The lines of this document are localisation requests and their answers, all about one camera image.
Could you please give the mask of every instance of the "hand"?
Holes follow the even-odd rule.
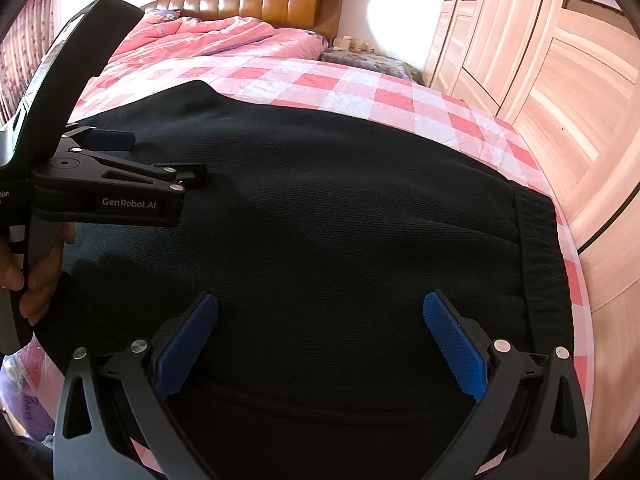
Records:
[[[63,224],[60,228],[60,236],[49,256],[37,261],[30,269],[27,278],[28,288],[20,300],[20,313],[31,326],[38,323],[49,311],[49,302],[58,286],[60,272],[62,272],[64,243],[72,244],[75,238],[75,226],[71,223]],[[0,285],[11,290],[22,290],[24,286],[22,271],[4,240],[0,240]]]

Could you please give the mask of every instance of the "pink and white checkered fabric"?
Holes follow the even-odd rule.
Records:
[[[578,252],[549,182],[510,124],[435,90],[391,76],[330,63],[252,56],[168,59],[109,65],[84,90],[78,120],[192,79],[243,101],[314,108],[389,124],[466,153],[523,186],[551,196],[574,314],[574,364],[591,413],[594,346],[591,311]]]

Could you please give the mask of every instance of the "bed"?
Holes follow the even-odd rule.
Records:
[[[342,0],[145,1],[143,7],[147,10],[179,10],[183,23],[190,18],[205,22],[235,16],[258,18],[276,30],[308,29],[331,41],[337,33]],[[466,153],[508,178],[555,199],[526,143],[511,125],[490,113],[391,76],[315,59],[252,51],[258,43],[204,56],[118,58],[116,54],[103,73],[89,82],[71,120],[200,79],[224,95],[248,102],[328,110],[402,128]],[[121,54],[135,54],[135,50],[123,49]],[[589,415],[594,385],[591,312],[577,248],[558,202],[554,201],[573,307],[574,364]],[[20,358],[31,388],[54,416],[62,376],[54,370],[36,340],[20,352]]]

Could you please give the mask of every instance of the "pink curtain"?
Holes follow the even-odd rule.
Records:
[[[29,0],[0,44],[0,124],[15,113],[53,39],[52,0]]]

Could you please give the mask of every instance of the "black sweatshirt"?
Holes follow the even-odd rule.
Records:
[[[213,293],[218,325],[168,405],[224,480],[425,474],[473,406],[422,320],[434,288],[518,350],[573,349],[551,200],[466,155],[199,81],[81,124],[210,176],[178,228],[79,224],[36,334],[64,371]]]

